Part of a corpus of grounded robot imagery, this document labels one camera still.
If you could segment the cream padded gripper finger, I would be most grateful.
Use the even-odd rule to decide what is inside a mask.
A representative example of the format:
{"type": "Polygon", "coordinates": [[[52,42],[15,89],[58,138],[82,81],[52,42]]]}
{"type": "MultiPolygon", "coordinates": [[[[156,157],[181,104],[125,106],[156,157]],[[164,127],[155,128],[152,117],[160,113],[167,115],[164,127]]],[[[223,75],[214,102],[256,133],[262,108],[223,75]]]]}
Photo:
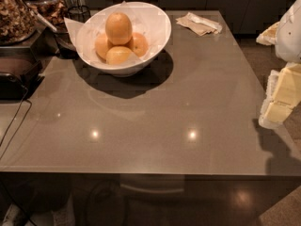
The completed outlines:
{"type": "Polygon", "coordinates": [[[262,33],[260,33],[260,35],[256,38],[256,43],[267,45],[267,46],[275,45],[277,28],[278,28],[278,22],[269,26],[262,33]]]}
{"type": "Polygon", "coordinates": [[[272,70],[266,98],[261,106],[259,125],[277,129],[301,102],[301,64],[288,63],[280,72],[272,70]]]}

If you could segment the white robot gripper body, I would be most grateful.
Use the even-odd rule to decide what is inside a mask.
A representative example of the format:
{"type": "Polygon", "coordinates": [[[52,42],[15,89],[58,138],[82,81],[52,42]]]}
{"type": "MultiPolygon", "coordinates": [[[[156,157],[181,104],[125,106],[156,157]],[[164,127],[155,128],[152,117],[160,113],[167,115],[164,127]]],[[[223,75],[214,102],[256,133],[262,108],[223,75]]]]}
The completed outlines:
{"type": "Polygon", "coordinates": [[[276,55],[286,62],[301,62],[301,0],[281,17],[276,33],[276,55]]]}

